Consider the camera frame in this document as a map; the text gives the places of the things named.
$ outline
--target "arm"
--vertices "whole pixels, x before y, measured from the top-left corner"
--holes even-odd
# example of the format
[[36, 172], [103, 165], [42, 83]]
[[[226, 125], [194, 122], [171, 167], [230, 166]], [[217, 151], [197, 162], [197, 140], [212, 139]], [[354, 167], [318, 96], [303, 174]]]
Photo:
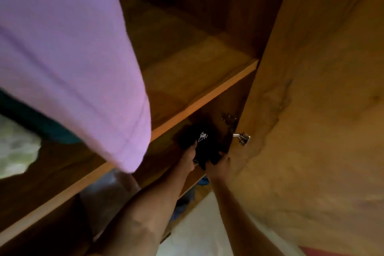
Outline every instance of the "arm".
[[283, 256], [281, 251], [252, 223], [229, 190], [226, 180], [230, 171], [230, 159], [226, 154], [222, 155], [217, 165], [207, 162], [206, 170], [233, 255]]
[[195, 142], [176, 165], [128, 202], [96, 242], [93, 253], [102, 256], [156, 254], [185, 179], [194, 169], [196, 146]]

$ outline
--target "purple cloth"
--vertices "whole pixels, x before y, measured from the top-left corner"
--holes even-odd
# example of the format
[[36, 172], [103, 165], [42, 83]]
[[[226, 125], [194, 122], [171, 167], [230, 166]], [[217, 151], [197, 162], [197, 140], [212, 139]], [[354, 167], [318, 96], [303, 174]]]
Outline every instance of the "purple cloth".
[[0, 0], [0, 87], [125, 172], [151, 137], [119, 0]]

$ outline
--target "hand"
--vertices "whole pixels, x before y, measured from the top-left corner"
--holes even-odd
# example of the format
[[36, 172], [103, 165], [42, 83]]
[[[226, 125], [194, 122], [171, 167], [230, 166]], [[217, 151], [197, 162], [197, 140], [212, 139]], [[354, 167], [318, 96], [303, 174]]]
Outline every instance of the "hand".
[[188, 173], [194, 170], [195, 163], [193, 162], [193, 159], [196, 156], [196, 147], [197, 147], [197, 141], [190, 146], [187, 150], [185, 150], [184, 154], [182, 155], [180, 159], [180, 163], [185, 166]]
[[207, 172], [207, 177], [211, 183], [221, 182], [226, 183], [229, 177], [231, 169], [231, 160], [226, 153], [219, 152], [222, 156], [220, 161], [213, 165], [211, 161], [205, 163], [205, 170]]

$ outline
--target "white graphic print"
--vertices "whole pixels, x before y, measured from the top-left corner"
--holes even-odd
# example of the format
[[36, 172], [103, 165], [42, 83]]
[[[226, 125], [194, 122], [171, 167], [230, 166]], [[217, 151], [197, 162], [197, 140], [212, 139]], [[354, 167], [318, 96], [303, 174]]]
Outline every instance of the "white graphic print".
[[204, 132], [201, 132], [198, 142], [200, 142], [201, 140], [205, 140], [206, 138], [208, 138], [208, 135]]

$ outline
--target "wooden wardrobe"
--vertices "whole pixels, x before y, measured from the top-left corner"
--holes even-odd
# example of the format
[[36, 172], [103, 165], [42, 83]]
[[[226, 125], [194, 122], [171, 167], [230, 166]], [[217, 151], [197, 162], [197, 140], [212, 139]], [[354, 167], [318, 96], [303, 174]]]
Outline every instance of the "wooden wardrobe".
[[[248, 212], [300, 246], [382, 255], [384, 0], [120, 2], [151, 104], [141, 187], [178, 160], [185, 126], [208, 123]], [[0, 254], [84, 255], [77, 193], [112, 168], [82, 144], [45, 143], [0, 180]]]

